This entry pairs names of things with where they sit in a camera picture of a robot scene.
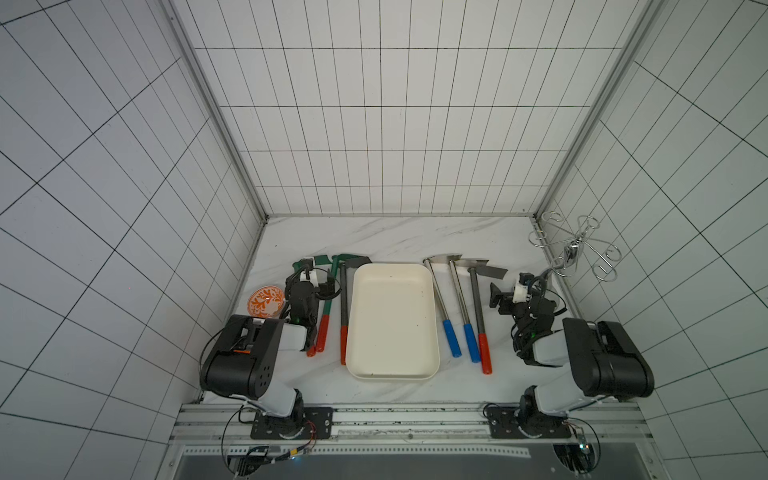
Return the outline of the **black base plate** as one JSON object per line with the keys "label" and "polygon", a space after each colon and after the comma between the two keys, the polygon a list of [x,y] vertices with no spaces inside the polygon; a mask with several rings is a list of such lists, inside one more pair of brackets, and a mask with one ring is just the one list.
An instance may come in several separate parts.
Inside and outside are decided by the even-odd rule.
{"label": "black base plate", "polygon": [[523,415],[518,414],[515,406],[487,403],[481,415],[487,421],[493,439],[565,440],[572,436],[563,417],[545,415],[536,410],[530,415]]}
{"label": "black base plate", "polygon": [[258,414],[251,425],[250,438],[285,441],[329,439],[334,413],[332,407],[304,407],[301,416],[279,418]]}

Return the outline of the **cream plastic storage tray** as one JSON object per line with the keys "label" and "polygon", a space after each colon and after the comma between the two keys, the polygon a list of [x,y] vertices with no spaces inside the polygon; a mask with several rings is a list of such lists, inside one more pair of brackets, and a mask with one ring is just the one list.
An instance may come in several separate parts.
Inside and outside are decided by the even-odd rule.
{"label": "cream plastic storage tray", "polygon": [[433,281],[424,265],[369,263],[357,269],[345,364],[361,380],[423,381],[437,373]]}

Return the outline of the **green hoe red grip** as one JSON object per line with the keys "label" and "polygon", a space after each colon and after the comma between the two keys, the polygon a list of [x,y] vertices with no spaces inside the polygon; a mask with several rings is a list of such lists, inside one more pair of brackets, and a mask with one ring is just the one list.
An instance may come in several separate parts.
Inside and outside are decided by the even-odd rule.
{"label": "green hoe red grip", "polygon": [[323,301],[323,310],[315,344],[316,353],[321,353],[325,350],[332,301],[341,293],[341,286],[336,287],[336,276],[339,272],[339,263],[343,259],[343,256],[346,255],[360,256],[355,254],[342,253],[334,255],[331,259],[328,259],[327,256],[318,257],[315,261],[315,266],[317,268],[319,268],[321,265],[331,265],[330,269],[327,271],[326,281],[320,288],[320,299]]}
{"label": "green hoe red grip", "polygon": [[317,353],[321,353],[325,350],[332,302],[333,299],[341,293],[341,286],[337,282],[339,262],[339,255],[332,255],[331,257],[328,255],[319,255],[312,258],[302,258],[293,263],[295,273],[300,273],[303,270],[306,271],[306,274],[304,275],[306,279],[309,279],[309,273],[312,269],[318,269],[327,265],[330,266],[330,269],[326,271],[325,282],[321,283],[319,286],[319,300],[323,302],[323,311],[320,316],[314,345],[311,346],[306,353],[308,357],[314,357]]}

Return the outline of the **orange patterned bowl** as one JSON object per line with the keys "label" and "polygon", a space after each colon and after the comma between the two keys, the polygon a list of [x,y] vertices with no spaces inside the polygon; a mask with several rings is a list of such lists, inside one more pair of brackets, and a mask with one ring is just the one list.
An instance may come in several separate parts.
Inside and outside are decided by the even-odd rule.
{"label": "orange patterned bowl", "polygon": [[283,289],[264,286],[256,290],[247,301],[247,311],[252,317],[278,318],[285,305]]}

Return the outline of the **aluminium mounting rail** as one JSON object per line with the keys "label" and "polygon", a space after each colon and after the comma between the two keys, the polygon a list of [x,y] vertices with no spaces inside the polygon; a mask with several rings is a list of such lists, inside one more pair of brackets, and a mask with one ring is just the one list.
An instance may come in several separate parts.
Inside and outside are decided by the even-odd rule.
{"label": "aluminium mounting rail", "polygon": [[272,455],[305,446],[309,455],[448,454],[495,455],[528,459],[537,447],[576,446],[581,440],[603,456],[626,447],[651,462],[657,450],[639,408],[602,403],[569,418],[569,439],[493,439],[482,403],[308,405],[335,410],[329,439],[252,440],[257,412],[238,404],[186,404],[176,419],[170,445],[180,454],[243,456],[254,448]]}

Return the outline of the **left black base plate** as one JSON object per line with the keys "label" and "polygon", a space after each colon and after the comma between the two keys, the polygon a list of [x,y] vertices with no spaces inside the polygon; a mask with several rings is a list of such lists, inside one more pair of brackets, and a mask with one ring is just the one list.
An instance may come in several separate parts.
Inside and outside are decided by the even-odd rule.
{"label": "left black base plate", "polygon": [[332,407],[304,407],[301,416],[279,418],[258,414],[251,425],[250,438],[285,441],[329,439],[334,413]]}

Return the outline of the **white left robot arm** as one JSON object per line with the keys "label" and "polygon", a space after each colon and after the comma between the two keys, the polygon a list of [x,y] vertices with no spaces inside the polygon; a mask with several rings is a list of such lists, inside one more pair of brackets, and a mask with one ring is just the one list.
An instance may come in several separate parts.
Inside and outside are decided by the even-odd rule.
{"label": "white left robot arm", "polygon": [[311,425],[300,391],[275,379],[280,351],[313,356],[324,350],[329,318],[320,307],[341,293],[326,255],[303,258],[282,288],[267,286],[249,299],[245,315],[227,321],[202,362],[207,392],[257,411],[266,431],[291,438]]}

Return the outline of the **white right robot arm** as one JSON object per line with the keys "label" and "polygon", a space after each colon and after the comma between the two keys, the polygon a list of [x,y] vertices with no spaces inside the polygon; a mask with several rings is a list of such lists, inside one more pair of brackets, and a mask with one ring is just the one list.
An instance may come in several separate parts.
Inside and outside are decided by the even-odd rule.
{"label": "white right robot arm", "polygon": [[565,438],[572,411],[604,398],[628,401],[649,397],[655,388],[651,367],[618,322],[565,318],[565,306],[546,296],[544,276],[523,273],[510,292],[490,285],[489,307],[514,320],[513,349],[526,365],[560,369],[551,381],[528,387],[502,415],[526,438]]}

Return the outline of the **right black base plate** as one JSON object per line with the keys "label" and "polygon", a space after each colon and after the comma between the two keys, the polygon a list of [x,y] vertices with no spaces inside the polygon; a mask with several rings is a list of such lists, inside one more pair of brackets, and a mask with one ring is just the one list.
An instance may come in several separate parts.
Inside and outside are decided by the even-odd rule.
{"label": "right black base plate", "polygon": [[572,436],[563,417],[545,415],[536,410],[530,415],[523,415],[518,414],[515,406],[487,403],[481,415],[487,421],[493,439],[565,440]]}

